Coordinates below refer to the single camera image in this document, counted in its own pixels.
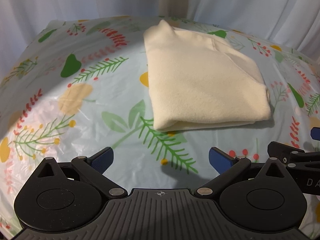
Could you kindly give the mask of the cream knit cardigan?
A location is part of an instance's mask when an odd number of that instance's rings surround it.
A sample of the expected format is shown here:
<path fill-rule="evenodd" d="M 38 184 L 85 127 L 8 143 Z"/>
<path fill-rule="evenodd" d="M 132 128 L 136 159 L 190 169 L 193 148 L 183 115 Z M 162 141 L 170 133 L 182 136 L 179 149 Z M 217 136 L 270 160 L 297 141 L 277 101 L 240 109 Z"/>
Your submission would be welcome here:
<path fill-rule="evenodd" d="M 164 20 L 143 37 L 155 130 L 240 126 L 271 117 L 257 64 L 224 38 Z"/>

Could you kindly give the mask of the floral plastic table cover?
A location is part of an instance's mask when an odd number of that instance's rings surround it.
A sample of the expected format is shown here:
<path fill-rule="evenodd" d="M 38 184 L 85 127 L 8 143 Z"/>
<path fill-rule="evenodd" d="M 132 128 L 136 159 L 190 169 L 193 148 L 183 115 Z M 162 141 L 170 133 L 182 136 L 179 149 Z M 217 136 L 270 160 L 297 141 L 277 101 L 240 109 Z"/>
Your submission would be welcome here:
<path fill-rule="evenodd" d="M 173 27 L 224 38 L 252 58 L 271 93 L 269 124 L 159 133 L 153 128 L 143 33 L 156 17 L 52 21 L 1 80 L 1 234 L 21 227 L 14 199 L 45 157 L 70 161 L 110 146 L 106 176 L 131 190 L 195 189 L 217 172 L 209 149 L 255 163 L 281 142 L 319 150 L 319 65 L 292 48 L 214 24 L 167 18 Z"/>

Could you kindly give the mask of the white sheer curtain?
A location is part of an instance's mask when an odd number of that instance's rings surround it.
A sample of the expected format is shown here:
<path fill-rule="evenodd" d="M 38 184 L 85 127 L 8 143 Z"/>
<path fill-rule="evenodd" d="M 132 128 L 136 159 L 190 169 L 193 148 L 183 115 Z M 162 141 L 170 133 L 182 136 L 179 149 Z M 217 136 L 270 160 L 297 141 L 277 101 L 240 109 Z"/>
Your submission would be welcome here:
<path fill-rule="evenodd" d="M 159 0 L 1 0 L 1 76 L 52 20 L 161 16 Z M 189 0 L 186 19 L 212 23 L 319 60 L 319 0 Z"/>

